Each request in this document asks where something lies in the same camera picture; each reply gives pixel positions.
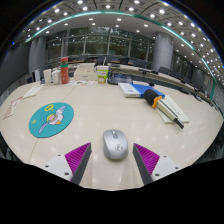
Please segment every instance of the ceiling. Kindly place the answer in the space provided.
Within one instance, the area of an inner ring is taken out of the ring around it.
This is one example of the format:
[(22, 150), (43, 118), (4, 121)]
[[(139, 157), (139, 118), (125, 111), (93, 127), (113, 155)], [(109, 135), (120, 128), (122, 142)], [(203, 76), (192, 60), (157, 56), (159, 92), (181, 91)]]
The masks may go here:
[[(191, 21), (190, 18), (171, 5), (158, 0), (139, 0), (135, 1), (136, 3), (134, 0), (82, 0), (81, 4), (78, 4), (78, 1), (65, 0), (44, 11), (25, 27), (15, 40), (15, 44), (31, 40), (37, 36), (50, 35), (61, 30), (90, 27), (92, 22), (99, 27), (115, 27), (115, 25), (119, 25), (119, 29), (134, 33), (136, 33), (136, 30), (139, 30), (139, 34), (149, 38), (153, 38), (156, 31), (161, 31), (173, 36), (174, 50), (179, 50), (179, 54), (186, 56), (187, 60), (192, 61), (194, 66), (214, 75), (216, 80), (223, 84), (223, 64), (216, 49), (194, 21)], [(76, 17), (81, 15), (80, 13), (94, 13), (95, 11), (102, 14)], [(120, 12), (122, 14), (105, 14), (105, 12)]]

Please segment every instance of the magenta striped panel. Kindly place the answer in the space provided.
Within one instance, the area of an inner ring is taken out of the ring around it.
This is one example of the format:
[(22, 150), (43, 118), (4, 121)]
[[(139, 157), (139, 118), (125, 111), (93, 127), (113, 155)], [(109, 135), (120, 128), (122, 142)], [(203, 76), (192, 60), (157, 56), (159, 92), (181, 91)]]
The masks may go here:
[(160, 156), (141, 145), (135, 144), (135, 146), (138, 149), (148, 172), (152, 175)]
[(82, 161), (82, 158), (83, 158), (89, 144), (90, 143), (82, 145), (82, 146), (72, 150), (71, 152), (65, 154), (65, 159), (67, 160), (67, 163), (70, 166), (72, 173), (74, 173), (76, 171), (76, 169), (79, 167), (79, 164)]

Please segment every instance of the window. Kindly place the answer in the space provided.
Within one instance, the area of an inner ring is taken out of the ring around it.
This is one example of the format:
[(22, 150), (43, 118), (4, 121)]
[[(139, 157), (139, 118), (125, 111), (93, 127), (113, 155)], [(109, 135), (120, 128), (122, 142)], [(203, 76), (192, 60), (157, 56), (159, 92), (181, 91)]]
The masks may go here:
[(61, 57), (61, 39), (47, 43), (48, 60)]
[(75, 28), (71, 29), (69, 36), (79, 36), (79, 35), (86, 35), (87, 28)]
[(63, 34), (64, 34), (64, 31), (53, 33), (53, 34), (47, 36), (47, 42), (49, 42), (51, 40), (62, 39)]
[(130, 54), (131, 57), (145, 60), (146, 52), (147, 52), (147, 44), (137, 42), (134, 40), (132, 41), (131, 54)]
[(124, 37), (124, 38), (131, 38), (131, 33), (125, 30), (119, 30), (115, 28), (111, 28), (110, 31), (111, 36), (119, 36), (119, 37)]
[(69, 38), (65, 41), (65, 45), (68, 46), (67, 55), (79, 55), (83, 54), (83, 45), (84, 45), (85, 37), (73, 37)]
[(109, 54), (128, 56), (129, 40), (121, 38), (110, 38)]
[(88, 35), (106, 35), (109, 34), (109, 27), (89, 27)]
[(86, 37), (86, 54), (107, 54), (108, 37), (88, 36)]

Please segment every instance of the stack of papers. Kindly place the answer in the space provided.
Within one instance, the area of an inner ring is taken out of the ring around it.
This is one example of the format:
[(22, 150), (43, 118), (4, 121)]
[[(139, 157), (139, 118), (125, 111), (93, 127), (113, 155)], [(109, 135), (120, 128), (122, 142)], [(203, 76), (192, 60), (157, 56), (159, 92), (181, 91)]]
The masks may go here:
[(13, 115), (14, 111), (16, 110), (17, 106), (19, 105), (20, 101), (22, 100), (22, 96), (19, 97), (18, 99), (12, 100), (8, 109), (5, 112), (5, 115), (3, 117), (3, 119)]
[(43, 88), (43, 85), (37, 85), (31, 88), (24, 96), (23, 99), (31, 97), (31, 96), (36, 96), (36, 94)]
[(69, 81), (67, 86), (91, 86), (94, 81), (86, 81), (86, 80), (72, 80)]
[[(190, 120), (186, 116), (186, 114), (178, 107), (178, 105), (174, 102), (174, 100), (166, 95), (163, 99), (161, 99), (171, 110), (173, 110), (174, 113), (177, 114), (178, 118), (183, 122), (183, 123), (188, 123)], [(158, 113), (162, 117), (163, 121), (165, 123), (174, 123), (172, 122), (161, 110), (157, 109)]]

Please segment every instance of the desk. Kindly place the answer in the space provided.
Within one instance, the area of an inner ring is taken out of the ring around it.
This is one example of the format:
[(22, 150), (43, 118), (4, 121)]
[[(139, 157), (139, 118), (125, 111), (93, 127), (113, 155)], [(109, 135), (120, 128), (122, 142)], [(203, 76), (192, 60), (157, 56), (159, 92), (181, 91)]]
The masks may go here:
[[(66, 154), (91, 142), (92, 154), (80, 183), (87, 188), (142, 187), (132, 154), (133, 143), (169, 156), (181, 168), (190, 166), (208, 149), (223, 122), (220, 112), (206, 102), (157, 85), (156, 89), (171, 96), (189, 117), (190, 123), (180, 129), (175, 124), (165, 124), (143, 98), (125, 98), (117, 85), (96, 82), (92, 86), (44, 86), (35, 97), (22, 100), (14, 114), (3, 120), (9, 102), (37, 84), (21, 86), (5, 100), (0, 107), (0, 131), (20, 160), (37, 167), (57, 154)], [(70, 104), (74, 118), (59, 134), (38, 139), (29, 132), (30, 118), (40, 107), (53, 102)], [(125, 133), (129, 150), (126, 159), (115, 162), (104, 156), (103, 132), (108, 129)]]

